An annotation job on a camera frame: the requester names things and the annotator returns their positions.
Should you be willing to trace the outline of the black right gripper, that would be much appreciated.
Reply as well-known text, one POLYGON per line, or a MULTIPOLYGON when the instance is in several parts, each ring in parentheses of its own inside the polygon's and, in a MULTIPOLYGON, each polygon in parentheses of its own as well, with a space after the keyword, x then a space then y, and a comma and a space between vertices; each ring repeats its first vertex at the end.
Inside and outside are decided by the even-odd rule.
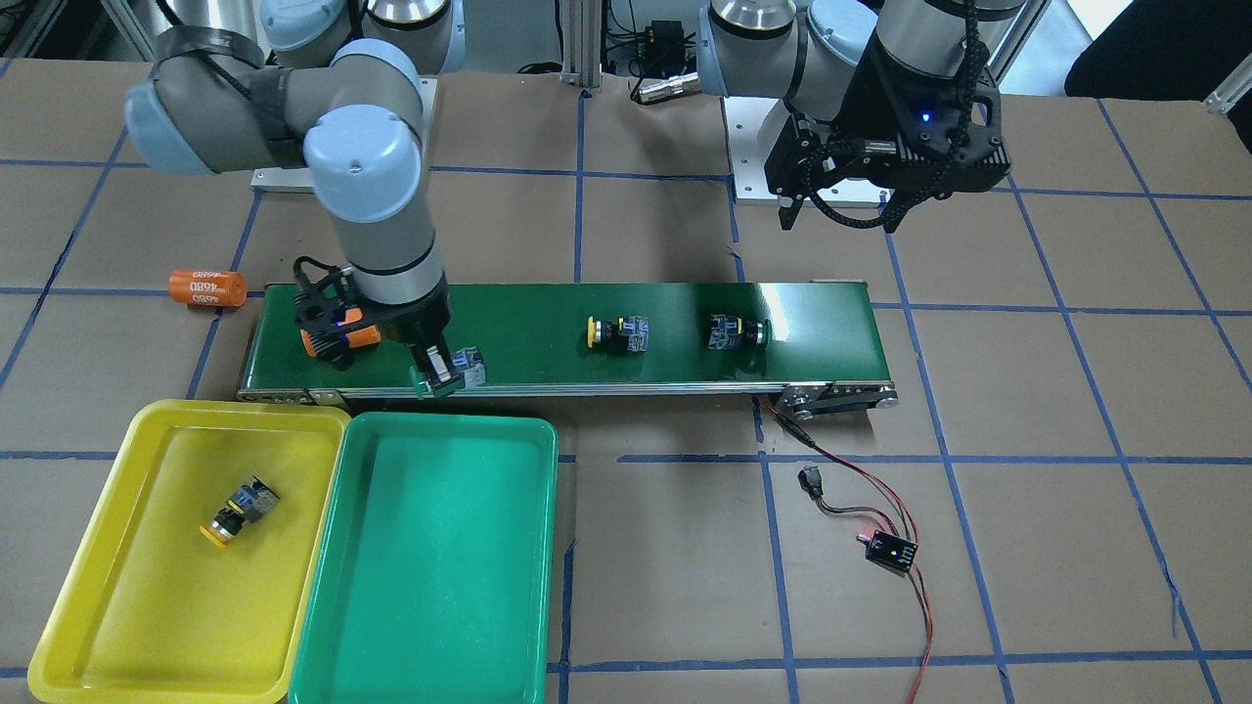
POLYGON ((381 337, 407 346, 417 398, 443 398, 464 390, 464 373, 456 370, 444 339, 451 321, 446 276, 433 283, 421 281, 416 292, 401 292, 397 303, 368 297, 367 273, 348 266, 299 257, 293 263, 293 276, 295 324, 312 334, 319 353, 317 360, 333 370, 349 370, 353 349, 338 336, 377 326, 381 337))

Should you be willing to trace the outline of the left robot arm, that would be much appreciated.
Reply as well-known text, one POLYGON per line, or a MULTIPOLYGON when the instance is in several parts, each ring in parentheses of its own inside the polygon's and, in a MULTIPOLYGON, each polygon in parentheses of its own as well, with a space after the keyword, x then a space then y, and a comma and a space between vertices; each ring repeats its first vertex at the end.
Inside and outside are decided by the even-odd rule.
POLYGON ((893 233, 916 205, 1010 173, 990 58, 1019 13, 1019 1, 711 1, 700 85, 782 104, 764 164, 782 229, 810 203, 833 223, 893 233))

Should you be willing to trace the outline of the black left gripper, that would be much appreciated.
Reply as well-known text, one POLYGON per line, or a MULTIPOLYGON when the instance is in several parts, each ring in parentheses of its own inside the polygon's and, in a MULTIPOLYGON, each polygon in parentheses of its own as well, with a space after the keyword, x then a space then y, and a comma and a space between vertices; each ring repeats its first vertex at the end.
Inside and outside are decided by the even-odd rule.
POLYGON ((780 200, 780 227, 791 229, 801 205, 811 203, 838 224, 893 233, 909 209, 930 198, 984 193, 1002 183, 1012 160, 989 58, 987 45, 974 44, 954 76, 924 76, 871 44, 838 116, 819 120, 788 109, 764 168, 780 200), (850 179, 890 190, 876 217, 846 215, 820 195, 850 179))

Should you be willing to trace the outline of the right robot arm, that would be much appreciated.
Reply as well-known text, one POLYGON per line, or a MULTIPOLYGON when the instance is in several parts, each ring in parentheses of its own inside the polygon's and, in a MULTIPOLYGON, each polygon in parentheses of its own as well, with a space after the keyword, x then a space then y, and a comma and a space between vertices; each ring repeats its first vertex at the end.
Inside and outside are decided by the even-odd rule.
POLYGON ((309 281, 293 264, 295 324, 312 353, 352 365, 349 334, 376 327, 406 346, 413 382, 441 397, 481 373, 452 353, 449 286, 426 205, 427 75, 464 61, 459 1, 264 1, 275 63, 229 28, 172 23, 156 66, 130 88, 131 143, 156 170, 207 175, 307 169, 344 266, 309 281))

